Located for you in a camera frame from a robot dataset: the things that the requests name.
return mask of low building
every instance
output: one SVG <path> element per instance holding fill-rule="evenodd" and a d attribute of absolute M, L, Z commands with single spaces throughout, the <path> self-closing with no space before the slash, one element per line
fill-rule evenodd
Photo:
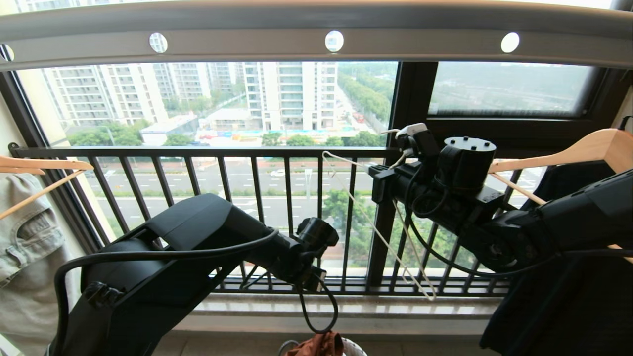
<path fill-rule="evenodd" d="M 198 118 L 196 115 L 178 115 L 169 118 L 167 121 L 159 122 L 141 130 L 143 145 L 162 146 L 169 135 L 182 134 L 190 137 L 196 135 L 198 129 Z"/>
<path fill-rule="evenodd" d="M 248 109 L 219 109 L 203 119 L 201 126 L 215 131 L 261 130 L 261 119 L 253 118 Z"/>

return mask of marble ledge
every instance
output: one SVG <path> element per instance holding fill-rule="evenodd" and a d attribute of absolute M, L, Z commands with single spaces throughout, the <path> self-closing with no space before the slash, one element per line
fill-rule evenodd
<path fill-rule="evenodd" d="M 337 296 L 339 317 L 371 319 L 489 319 L 500 298 Z M 326 296 L 307 296 L 306 308 L 314 317 L 332 315 Z M 230 315 L 249 317 L 301 317 L 297 295 L 212 293 L 193 311 L 194 315 Z"/>

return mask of denim jacket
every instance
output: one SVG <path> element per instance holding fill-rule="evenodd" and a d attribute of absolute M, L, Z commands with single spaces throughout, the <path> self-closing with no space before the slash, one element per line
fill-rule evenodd
<path fill-rule="evenodd" d="M 15 174 L 0 183 L 0 211 L 41 190 L 30 174 Z M 64 243 L 45 196 L 0 220 L 0 288 L 26 266 L 50 255 Z"/>
<path fill-rule="evenodd" d="M 0 178 L 0 211 L 42 189 L 30 174 Z M 0 220 L 0 334 L 25 356 L 44 355 L 55 336 L 57 269 L 70 259 L 46 196 Z M 76 288 L 67 279 L 69 290 Z"/>

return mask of wooden hanger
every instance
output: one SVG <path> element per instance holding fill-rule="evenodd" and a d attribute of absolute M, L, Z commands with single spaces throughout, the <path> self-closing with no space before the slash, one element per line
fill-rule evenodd
<path fill-rule="evenodd" d="M 90 163 L 81 162 L 81 161 L 70 161 L 70 160 L 29 160 L 24 158 L 11 158 L 0 156 L 0 172 L 5 173 L 31 173 L 31 174 L 39 174 L 43 169 L 77 169 L 72 174 L 67 175 L 66 177 L 56 181 L 50 186 L 42 189 L 41 191 L 29 196 L 23 201 L 13 205 L 11 208 L 0 213 L 0 219 L 4 219 L 8 215 L 17 211 L 18 209 L 28 205 L 29 203 L 35 201 L 37 198 L 42 195 L 56 189 L 62 184 L 74 179 L 76 176 L 84 173 L 86 170 L 92 170 L 93 166 Z"/>
<path fill-rule="evenodd" d="M 493 162 L 488 173 L 537 204 L 543 205 L 545 204 L 543 199 L 501 177 L 496 172 L 600 160 L 605 161 L 616 174 L 633 168 L 633 134 L 618 129 L 598 130 L 578 140 L 564 151 L 553 155 Z M 609 245 L 608 247 L 622 249 L 618 245 Z M 633 264 L 633 257 L 624 257 L 624 259 Z"/>

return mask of brown cloth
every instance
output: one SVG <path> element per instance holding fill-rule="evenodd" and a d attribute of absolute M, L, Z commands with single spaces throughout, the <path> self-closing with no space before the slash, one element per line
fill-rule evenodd
<path fill-rule="evenodd" d="M 310 340 L 299 344 L 285 353 L 285 356 L 342 356 L 343 339 L 341 334 L 330 331 L 327 334 L 316 334 Z"/>

